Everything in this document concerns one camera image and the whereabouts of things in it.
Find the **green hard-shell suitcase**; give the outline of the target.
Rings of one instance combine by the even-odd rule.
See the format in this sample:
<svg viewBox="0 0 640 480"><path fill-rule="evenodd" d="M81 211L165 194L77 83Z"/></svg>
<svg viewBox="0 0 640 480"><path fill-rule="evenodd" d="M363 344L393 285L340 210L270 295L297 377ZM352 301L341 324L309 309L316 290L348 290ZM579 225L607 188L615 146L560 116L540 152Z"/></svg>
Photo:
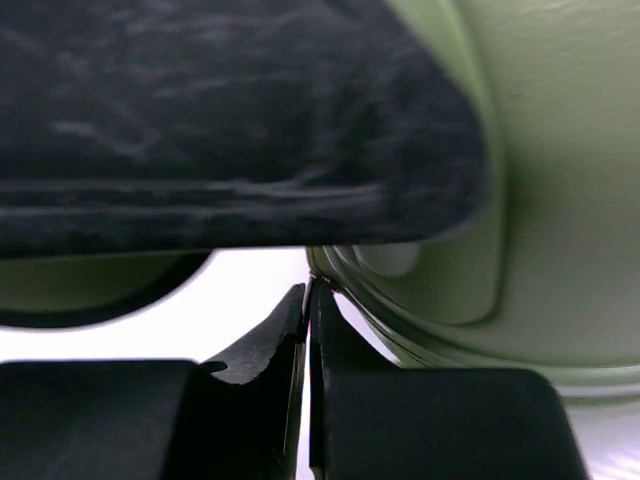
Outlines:
<svg viewBox="0 0 640 480"><path fill-rule="evenodd" d="M4 325L269 245L407 363L637 398L638 3L2 3Z"/></svg>

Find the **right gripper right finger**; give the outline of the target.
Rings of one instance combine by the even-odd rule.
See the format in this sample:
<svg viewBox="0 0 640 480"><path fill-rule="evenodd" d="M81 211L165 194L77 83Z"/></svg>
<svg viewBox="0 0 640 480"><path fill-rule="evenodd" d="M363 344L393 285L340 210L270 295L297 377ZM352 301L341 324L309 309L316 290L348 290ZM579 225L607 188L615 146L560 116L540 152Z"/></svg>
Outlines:
<svg viewBox="0 0 640 480"><path fill-rule="evenodd" d="M522 369L403 369L315 279L310 449L318 479L570 480L587 470L551 384Z"/></svg>

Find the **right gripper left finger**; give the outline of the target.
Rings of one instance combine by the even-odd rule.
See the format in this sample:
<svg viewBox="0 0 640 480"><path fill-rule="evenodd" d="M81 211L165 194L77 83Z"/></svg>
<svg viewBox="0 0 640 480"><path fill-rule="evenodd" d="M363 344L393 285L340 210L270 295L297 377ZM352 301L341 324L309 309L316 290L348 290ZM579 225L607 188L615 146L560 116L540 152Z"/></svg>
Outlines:
<svg viewBox="0 0 640 480"><path fill-rule="evenodd" d="M291 479L305 288L213 359L1 367L5 479Z"/></svg>

